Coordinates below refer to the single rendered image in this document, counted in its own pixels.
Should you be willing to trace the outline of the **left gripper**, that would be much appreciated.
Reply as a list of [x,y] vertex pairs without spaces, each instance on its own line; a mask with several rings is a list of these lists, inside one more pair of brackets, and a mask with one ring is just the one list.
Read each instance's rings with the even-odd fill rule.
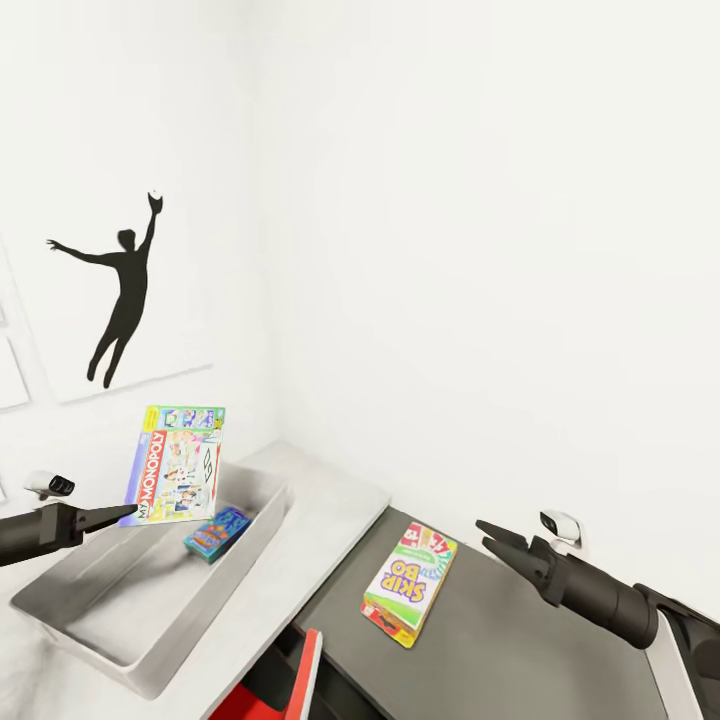
[[86,510],[56,502],[0,519],[0,567],[82,545],[86,532],[137,511],[137,504]]

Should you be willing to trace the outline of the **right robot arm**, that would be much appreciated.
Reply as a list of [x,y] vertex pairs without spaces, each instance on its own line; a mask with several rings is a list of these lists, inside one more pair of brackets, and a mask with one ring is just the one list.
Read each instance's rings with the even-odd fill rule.
[[632,587],[587,563],[581,520],[541,511],[558,538],[518,533],[477,519],[481,545],[531,582],[541,599],[564,605],[644,651],[668,720],[720,720],[720,622],[646,585]]

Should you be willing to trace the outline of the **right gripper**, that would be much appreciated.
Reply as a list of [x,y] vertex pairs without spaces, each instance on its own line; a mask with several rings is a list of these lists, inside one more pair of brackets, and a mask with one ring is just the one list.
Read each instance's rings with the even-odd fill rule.
[[525,536],[492,523],[477,519],[476,526],[487,535],[481,545],[537,587],[543,601],[556,608],[564,605],[599,627],[615,616],[618,589],[606,571],[556,552],[539,535],[529,545]]

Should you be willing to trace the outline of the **board game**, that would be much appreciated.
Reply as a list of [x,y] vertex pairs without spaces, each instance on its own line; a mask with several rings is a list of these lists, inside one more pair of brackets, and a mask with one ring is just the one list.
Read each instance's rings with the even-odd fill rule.
[[119,528],[214,520],[226,407],[148,405]]
[[252,522],[248,518],[229,507],[225,507],[214,516],[214,520],[208,520],[183,541],[186,550],[194,552],[208,565],[224,554],[251,526]]
[[[410,648],[445,577],[456,544],[413,521],[365,590],[360,613]],[[396,628],[383,626],[378,615]]]

